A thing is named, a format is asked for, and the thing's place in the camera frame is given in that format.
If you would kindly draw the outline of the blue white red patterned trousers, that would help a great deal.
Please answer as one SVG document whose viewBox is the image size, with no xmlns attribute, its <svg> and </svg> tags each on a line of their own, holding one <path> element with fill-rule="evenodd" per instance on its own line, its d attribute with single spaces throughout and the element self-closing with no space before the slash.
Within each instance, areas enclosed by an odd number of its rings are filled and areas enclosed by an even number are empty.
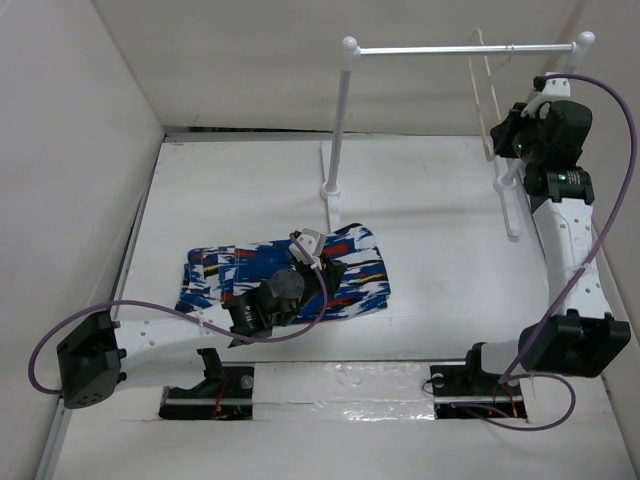
<svg viewBox="0 0 640 480">
<path fill-rule="evenodd" d="M 373 233 L 354 223 L 330 233 L 313 268 L 289 239 L 197 248 L 188 252 L 176 309 L 231 306 L 248 297 L 269 326 L 369 314 L 387 307 L 391 286 Z"/>
</svg>

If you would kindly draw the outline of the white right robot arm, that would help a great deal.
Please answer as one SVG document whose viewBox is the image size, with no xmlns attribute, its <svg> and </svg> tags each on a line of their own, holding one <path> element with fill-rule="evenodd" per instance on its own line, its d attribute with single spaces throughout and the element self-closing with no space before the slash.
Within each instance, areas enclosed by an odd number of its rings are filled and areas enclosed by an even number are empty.
<svg viewBox="0 0 640 480">
<path fill-rule="evenodd" d="M 590 174 L 578 166 L 592 112 L 570 101 L 518 102 L 490 131 L 496 154 L 525 164 L 523 188 L 546 264 L 549 305 L 514 342 L 505 376 L 551 373 L 594 378 L 631 340 L 602 290 L 592 232 Z"/>
</svg>

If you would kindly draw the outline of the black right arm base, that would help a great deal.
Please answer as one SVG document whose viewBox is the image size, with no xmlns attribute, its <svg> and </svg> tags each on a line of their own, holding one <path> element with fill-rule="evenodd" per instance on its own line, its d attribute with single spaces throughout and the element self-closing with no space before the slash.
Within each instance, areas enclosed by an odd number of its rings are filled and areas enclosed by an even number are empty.
<svg viewBox="0 0 640 480">
<path fill-rule="evenodd" d="M 464 360 L 431 364 L 422 390 L 433 398 L 437 420 L 525 419 L 526 407 L 519 384 L 500 384 L 502 368 L 482 367 L 483 343 L 474 344 Z"/>
</svg>

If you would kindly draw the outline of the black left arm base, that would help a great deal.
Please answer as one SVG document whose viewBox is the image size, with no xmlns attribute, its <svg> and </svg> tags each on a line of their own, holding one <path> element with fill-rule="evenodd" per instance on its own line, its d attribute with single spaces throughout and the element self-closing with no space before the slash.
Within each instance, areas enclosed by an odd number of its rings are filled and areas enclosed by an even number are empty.
<svg viewBox="0 0 640 480">
<path fill-rule="evenodd" d="M 253 419 L 255 365 L 224 364 L 214 348 L 198 349 L 203 378 L 190 389 L 165 387 L 158 416 L 173 421 Z"/>
</svg>

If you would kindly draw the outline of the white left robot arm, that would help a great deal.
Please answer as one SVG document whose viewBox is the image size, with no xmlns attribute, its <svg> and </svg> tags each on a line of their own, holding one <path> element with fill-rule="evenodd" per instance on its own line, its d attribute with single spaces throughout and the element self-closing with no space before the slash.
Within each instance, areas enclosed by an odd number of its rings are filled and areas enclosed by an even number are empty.
<svg viewBox="0 0 640 480">
<path fill-rule="evenodd" d="M 294 261 L 240 296 L 150 321 L 117 322 L 108 309 L 99 309 L 56 348 L 64 405 L 87 408 L 143 386 L 211 398 L 227 381 L 215 337 L 230 338 L 232 347 L 275 342 L 274 329 L 290 325 L 313 300 L 328 308 L 346 270 L 327 255 L 313 265 Z"/>
</svg>

